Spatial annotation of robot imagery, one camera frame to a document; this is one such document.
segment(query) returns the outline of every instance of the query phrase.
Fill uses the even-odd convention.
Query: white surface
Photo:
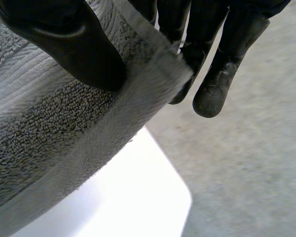
[[[143,128],[112,161],[13,237],[180,237],[191,195]]]

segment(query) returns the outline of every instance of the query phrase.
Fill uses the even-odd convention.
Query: black glove
[[[231,82],[250,46],[290,0],[129,0],[152,24],[159,12],[160,31],[180,45],[188,11],[187,37],[181,54],[194,75],[171,104],[184,100],[224,20],[222,39],[193,101],[194,110],[212,118],[224,105]]]
[[[84,0],[0,0],[0,18],[87,85],[117,91],[126,80],[120,55]]]

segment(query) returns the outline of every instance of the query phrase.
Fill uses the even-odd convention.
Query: floor
[[[188,97],[149,123],[188,184],[184,237],[296,237],[296,0],[249,50],[216,118]]]

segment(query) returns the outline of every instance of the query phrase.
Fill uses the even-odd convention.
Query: gray towel
[[[129,2],[89,3],[127,65],[128,80],[118,94],[74,80],[0,23],[0,237],[83,184],[191,76]]]

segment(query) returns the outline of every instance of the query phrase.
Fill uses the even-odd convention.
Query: terry cloth texture
[[[76,190],[191,76],[129,2],[89,4],[127,65],[128,80],[118,94],[74,80],[0,23],[0,237]]]

